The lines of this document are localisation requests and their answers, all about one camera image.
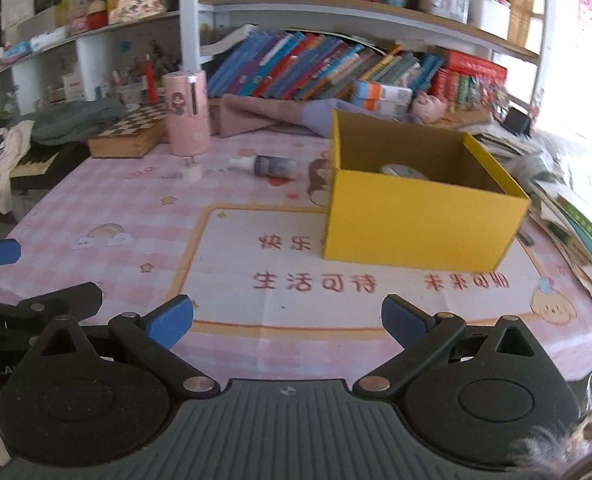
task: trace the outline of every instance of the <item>pink cylindrical container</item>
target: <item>pink cylindrical container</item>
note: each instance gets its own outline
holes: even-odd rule
[[[200,155],[209,148],[209,105],[205,73],[173,72],[163,77],[167,134],[173,155]]]

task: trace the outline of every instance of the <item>pink checkered tablecloth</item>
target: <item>pink checkered tablecloth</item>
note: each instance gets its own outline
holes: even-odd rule
[[[104,303],[87,323],[103,324],[125,311],[147,313],[169,295],[206,208],[218,203],[313,206],[306,171],[285,184],[229,170],[231,157],[253,150],[306,168],[328,147],[325,139],[270,132],[214,138],[210,151],[198,157],[204,176],[191,185],[179,178],[184,161],[166,144],[141,160],[90,158],[11,233],[22,257],[0,267],[0,301],[15,304],[95,282]],[[538,321],[529,322],[530,328],[564,377],[577,380],[592,370],[592,300],[545,233],[530,220],[523,228],[535,241],[532,253],[540,268],[578,313],[564,326]],[[135,242],[81,248],[100,231]],[[231,377],[344,377],[351,384],[400,347],[388,337],[327,341],[189,332],[173,351],[223,385]]]

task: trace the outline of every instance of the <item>piggy bank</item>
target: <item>piggy bank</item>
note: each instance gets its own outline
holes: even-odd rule
[[[418,92],[410,111],[423,123],[432,124],[442,119],[447,112],[447,99]]]

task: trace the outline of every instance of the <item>pen holder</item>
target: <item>pen holder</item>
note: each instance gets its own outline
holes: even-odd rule
[[[467,23],[470,0],[420,0],[420,10],[455,22]]]
[[[173,72],[163,77],[167,99],[167,134],[173,155],[200,155],[208,150],[211,129],[206,77]]]

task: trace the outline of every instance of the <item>open cardboard box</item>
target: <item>open cardboard box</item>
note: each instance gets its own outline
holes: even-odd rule
[[[381,174],[404,164],[429,178]],[[334,112],[324,257],[489,272],[530,199],[469,134]]]

